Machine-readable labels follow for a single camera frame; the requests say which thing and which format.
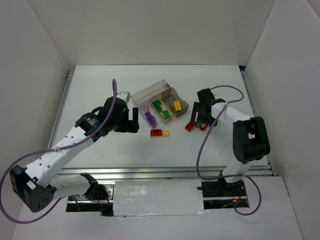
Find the green lego plate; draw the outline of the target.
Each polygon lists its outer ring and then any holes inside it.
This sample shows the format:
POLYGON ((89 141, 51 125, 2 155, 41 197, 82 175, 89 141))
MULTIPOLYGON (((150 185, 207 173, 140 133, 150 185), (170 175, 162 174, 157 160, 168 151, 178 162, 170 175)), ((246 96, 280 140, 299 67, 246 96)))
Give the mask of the green lego plate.
POLYGON ((170 112, 169 112, 168 110, 165 110, 165 111, 163 111, 162 113, 163 113, 163 117, 164 117, 165 119, 168 119, 168 118, 171 117, 171 114, 170 114, 170 112))

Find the yellow curved lego brick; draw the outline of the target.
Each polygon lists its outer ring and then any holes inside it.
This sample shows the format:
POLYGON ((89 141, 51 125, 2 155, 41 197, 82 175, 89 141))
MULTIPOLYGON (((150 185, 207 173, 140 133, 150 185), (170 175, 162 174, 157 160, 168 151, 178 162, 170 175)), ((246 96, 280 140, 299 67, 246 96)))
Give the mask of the yellow curved lego brick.
POLYGON ((173 105, 174 105, 174 108, 177 112, 181 111, 182 110, 182 106, 181 106, 181 103, 179 100, 175 100, 173 102, 173 105))

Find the small green lego brick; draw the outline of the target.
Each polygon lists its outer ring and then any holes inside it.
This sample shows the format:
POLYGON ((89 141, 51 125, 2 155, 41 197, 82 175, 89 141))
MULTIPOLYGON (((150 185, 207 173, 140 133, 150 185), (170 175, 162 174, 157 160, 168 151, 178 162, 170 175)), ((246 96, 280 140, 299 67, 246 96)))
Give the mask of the small green lego brick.
POLYGON ((162 112, 163 111, 162 108, 159 105, 156 106, 155 109, 156 109, 157 112, 162 112))

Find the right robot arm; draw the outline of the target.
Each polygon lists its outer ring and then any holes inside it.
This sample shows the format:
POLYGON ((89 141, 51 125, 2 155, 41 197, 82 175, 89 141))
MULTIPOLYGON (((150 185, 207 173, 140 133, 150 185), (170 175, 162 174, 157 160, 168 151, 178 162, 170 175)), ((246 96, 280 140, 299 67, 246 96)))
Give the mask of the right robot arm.
POLYGON ((216 180, 218 188, 221 191, 227 191, 239 185, 253 163, 270 153, 271 146, 264 119, 260 116, 249 116, 231 106, 233 103, 242 101, 244 93, 230 85, 216 86, 215 89, 220 87, 238 91, 240 98, 226 101, 222 98, 216 98, 210 88, 198 91, 198 101, 193 104, 189 122, 192 126, 185 129, 189 132, 195 127, 202 131, 208 130, 197 154, 196 172, 203 180, 216 180), (232 129, 234 157, 218 177, 204 177, 199 171, 201 153, 209 134, 219 122, 232 129))

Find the purple lego brick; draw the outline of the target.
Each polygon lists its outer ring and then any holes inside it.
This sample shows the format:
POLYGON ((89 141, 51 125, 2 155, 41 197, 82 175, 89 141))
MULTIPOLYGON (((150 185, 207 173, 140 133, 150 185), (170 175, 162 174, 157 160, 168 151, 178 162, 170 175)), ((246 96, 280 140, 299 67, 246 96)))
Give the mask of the purple lego brick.
POLYGON ((150 112, 149 113, 144 113, 144 116, 146 117, 146 120, 148 123, 153 127, 157 124, 157 120, 154 115, 152 115, 150 112))

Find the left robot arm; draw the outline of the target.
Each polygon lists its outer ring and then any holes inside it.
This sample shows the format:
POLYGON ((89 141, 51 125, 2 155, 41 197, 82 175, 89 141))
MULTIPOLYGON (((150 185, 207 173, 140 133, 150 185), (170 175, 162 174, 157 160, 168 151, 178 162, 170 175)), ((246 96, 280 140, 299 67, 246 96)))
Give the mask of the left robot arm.
POLYGON ((82 115, 49 152, 25 167, 15 165, 9 171, 13 191, 31 212, 40 212, 55 199, 71 195, 96 199, 100 192, 106 191, 89 173, 74 176, 58 176, 58 173, 79 153, 109 132, 138 132, 139 109, 134 107, 132 119, 129 119, 127 103, 122 98, 108 98, 104 106, 82 115))

